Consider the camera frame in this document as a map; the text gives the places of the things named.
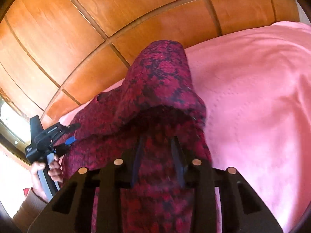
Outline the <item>person's left hand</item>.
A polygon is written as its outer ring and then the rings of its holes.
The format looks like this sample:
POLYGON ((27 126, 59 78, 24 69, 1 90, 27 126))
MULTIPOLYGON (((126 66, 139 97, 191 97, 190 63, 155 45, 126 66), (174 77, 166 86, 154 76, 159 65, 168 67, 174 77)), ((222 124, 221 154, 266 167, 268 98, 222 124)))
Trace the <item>person's left hand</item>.
MULTIPOLYGON (((48 203, 48 198, 46 193, 41 185, 39 180, 38 171, 44 170, 46 167, 45 163, 34 162, 30 168, 30 175, 33 184, 33 192, 36 196, 44 200, 48 203)), ((48 175, 52 178, 53 181, 58 183, 63 183, 63 171, 61 164, 59 163, 59 156, 54 155, 54 160, 49 164, 50 170, 48 171, 48 175)))

